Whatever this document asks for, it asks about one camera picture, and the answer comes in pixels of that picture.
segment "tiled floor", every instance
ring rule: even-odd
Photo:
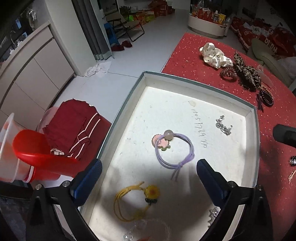
[[[184,33],[197,34],[188,29],[187,21],[188,12],[177,9],[173,15],[158,17],[144,25],[145,34],[133,43],[131,49],[115,52],[114,59],[107,60],[112,64],[105,76],[95,74],[74,78],[54,105],[60,106],[63,101],[72,98],[83,100],[94,105],[102,116],[113,122],[140,74],[145,70],[160,72]],[[244,53],[231,30],[227,37],[218,40]]]

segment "blue plastic stool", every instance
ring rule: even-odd
[[[119,45],[118,39],[116,38],[115,32],[114,32],[111,24],[110,23],[105,23],[104,27],[106,29],[106,33],[107,33],[110,45],[114,44],[114,43]]]

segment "satin scrunchie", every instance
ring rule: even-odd
[[[221,49],[216,48],[213,43],[206,43],[204,47],[200,48],[200,52],[204,61],[216,69],[233,66],[233,61],[226,57]]]

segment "leopard print bow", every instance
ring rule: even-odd
[[[235,70],[240,77],[239,84],[248,91],[255,92],[261,89],[261,78],[253,66],[246,66],[241,55],[234,53]]]

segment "pair of red shoes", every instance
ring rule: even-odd
[[[124,51],[124,47],[130,49],[130,48],[132,48],[133,46],[132,46],[132,44],[131,44],[130,41],[125,40],[125,41],[123,41],[122,44],[120,44],[120,45],[114,45],[114,46],[112,46],[112,47],[111,47],[111,50],[112,50],[113,52],[122,52],[122,51]]]

